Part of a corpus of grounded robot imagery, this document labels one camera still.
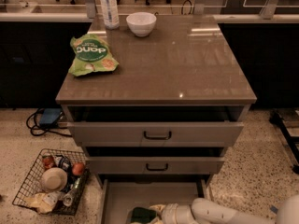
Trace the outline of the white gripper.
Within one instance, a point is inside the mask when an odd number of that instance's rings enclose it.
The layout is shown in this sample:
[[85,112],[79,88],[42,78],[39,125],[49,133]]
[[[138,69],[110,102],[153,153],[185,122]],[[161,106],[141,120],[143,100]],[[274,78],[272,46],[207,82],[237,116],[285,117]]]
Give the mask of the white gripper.
[[161,215],[162,220],[153,220],[151,224],[178,224],[177,223],[177,203],[170,204],[155,204],[149,207],[149,210],[155,211],[158,215]]

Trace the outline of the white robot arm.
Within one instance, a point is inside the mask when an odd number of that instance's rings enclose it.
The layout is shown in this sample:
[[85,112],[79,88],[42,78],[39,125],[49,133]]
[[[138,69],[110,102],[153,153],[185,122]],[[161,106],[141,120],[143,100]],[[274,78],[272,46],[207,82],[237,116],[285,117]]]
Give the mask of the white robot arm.
[[158,216],[148,224],[299,224],[299,195],[280,205],[275,220],[224,207],[205,198],[194,199],[191,205],[157,204],[150,209]]

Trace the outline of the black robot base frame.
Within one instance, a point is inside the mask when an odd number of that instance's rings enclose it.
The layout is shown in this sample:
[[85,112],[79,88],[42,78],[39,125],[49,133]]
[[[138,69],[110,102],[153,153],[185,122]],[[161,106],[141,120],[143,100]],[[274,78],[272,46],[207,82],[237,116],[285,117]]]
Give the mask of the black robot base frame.
[[291,128],[299,128],[299,114],[296,109],[274,109],[270,112],[269,121],[276,125],[287,141],[296,164],[292,170],[299,175],[299,134],[292,134]]

